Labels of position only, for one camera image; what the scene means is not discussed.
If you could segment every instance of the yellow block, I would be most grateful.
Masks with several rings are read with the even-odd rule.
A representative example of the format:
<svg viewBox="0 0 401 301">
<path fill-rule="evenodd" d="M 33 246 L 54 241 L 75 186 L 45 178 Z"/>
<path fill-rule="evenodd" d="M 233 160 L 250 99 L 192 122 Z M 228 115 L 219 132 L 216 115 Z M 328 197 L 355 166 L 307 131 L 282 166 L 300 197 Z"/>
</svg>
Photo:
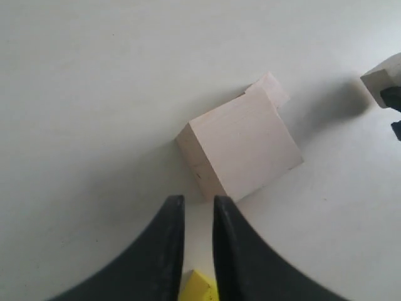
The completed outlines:
<svg viewBox="0 0 401 301">
<path fill-rule="evenodd" d="M 216 281 L 211 280 L 197 270 L 192 271 L 184 290 L 181 292 L 180 301 L 218 301 Z"/>
</svg>

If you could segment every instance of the wooden cube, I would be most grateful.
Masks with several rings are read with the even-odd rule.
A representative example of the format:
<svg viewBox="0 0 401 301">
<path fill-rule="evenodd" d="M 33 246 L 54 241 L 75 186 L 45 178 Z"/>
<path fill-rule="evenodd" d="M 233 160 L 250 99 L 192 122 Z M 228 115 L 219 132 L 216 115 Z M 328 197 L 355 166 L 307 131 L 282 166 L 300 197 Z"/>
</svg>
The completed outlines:
<svg viewBox="0 0 401 301">
<path fill-rule="evenodd" d="M 391 56 L 366 72 L 361 76 L 361 80 L 377 104 L 382 108 L 387 108 L 380 96 L 380 91 L 401 86 L 401 53 Z"/>
<path fill-rule="evenodd" d="M 191 120 L 177 142 L 209 201 L 240 200 L 303 161 L 262 88 Z"/>
</svg>

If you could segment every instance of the yellow object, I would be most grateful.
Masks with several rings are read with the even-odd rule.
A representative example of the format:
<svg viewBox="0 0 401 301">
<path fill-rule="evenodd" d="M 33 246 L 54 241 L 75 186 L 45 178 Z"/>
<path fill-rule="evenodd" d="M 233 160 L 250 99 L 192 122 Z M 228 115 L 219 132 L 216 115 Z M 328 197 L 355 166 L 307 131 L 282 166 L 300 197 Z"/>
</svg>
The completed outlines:
<svg viewBox="0 0 401 301">
<path fill-rule="evenodd" d="M 181 292 L 180 301 L 218 301 L 216 281 L 192 271 L 184 290 Z"/>
</svg>

